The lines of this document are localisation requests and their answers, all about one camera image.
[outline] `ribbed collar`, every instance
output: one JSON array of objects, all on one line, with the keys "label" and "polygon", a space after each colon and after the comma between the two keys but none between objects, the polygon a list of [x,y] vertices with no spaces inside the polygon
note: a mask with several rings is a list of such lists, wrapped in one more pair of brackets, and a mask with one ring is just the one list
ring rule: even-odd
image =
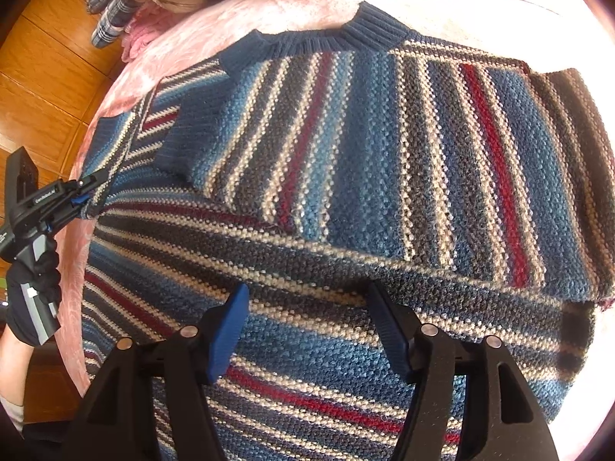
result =
[{"label": "ribbed collar", "polygon": [[386,51],[399,45],[410,28],[377,7],[363,2],[339,29],[263,34],[253,30],[219,52],[221,67],[230,75],[251,64],[293,55],[336,51]]}]

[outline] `pink fluffy fabric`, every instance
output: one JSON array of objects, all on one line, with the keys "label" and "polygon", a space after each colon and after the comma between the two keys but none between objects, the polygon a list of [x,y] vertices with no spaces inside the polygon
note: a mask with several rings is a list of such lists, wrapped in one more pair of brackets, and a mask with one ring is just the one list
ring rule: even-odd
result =
[{"label": "pink fluffy fabric", "polygon": [[132,62],[152,41],[187,15],[173,13],[154,2],[144,3],[124,29],[122,61]]}]

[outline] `gloved hand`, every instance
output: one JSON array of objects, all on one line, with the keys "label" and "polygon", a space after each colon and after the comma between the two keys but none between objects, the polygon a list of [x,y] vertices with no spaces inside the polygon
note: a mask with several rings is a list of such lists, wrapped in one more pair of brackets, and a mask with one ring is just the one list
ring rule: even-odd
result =
[{"label": "gloved hand", "polygon": [[57,271],[60,258],[55,251],[56,247],[57,243],[54,240],[48,240],[47,251],[35,263],[33,272],[19,260],[15,260],[6,274],[8,294],[6,322],[15,336],[31,347],[38,347],[39,340],[23,298],[21,285],[29,284],[35,288],[39,293],[38,296],[45,303],[60,303],[62,292],[60,291],[60,272]]}]

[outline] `striped sweater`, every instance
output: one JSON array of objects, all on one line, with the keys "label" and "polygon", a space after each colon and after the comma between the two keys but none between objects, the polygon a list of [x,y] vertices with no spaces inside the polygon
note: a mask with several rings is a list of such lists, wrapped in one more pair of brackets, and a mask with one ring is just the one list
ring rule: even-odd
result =
[{"label": "striped sweater", "polygon": [[88,372],[121,335],[167,337],[247,283],[237,354],[208,391],[231,459],[390,455],[411,387],[368,318],[368,279],[454,337],[499,334],[549,420],[613,289],[613,156],[578,73],[366,4],[341,29],[254,31],[163,79],[99,120],[84,172],[100,167]]}]

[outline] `silver bolt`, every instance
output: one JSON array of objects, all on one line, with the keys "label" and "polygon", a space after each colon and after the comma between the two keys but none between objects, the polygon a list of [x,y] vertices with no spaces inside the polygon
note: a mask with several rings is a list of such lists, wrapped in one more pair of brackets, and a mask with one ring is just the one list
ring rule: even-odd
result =
[{"label": "silver bolt", "polygon": [[199,328],[197,328],[196,326],[184,326],[180,329],[180,334],[184,338],[193,338],[197,335],[198,332]]},{"label": "silver bolt", "polygon": [[118,350],[128,350],[132,346],[132,340],[130,338],[122,338],[116,344]]},{"label": "silver bolt", "polygon": [[487,345],[491,348],[499,348],[502,346],[502,340],[500,340],[497,336],[491,335],[487,337]]},{"label": "silver bolt", "polygon": [[438,334],[438,328],[436,328],[433,324],[423,324],[421,326],[421,332],[425,336],[435,336]]}]

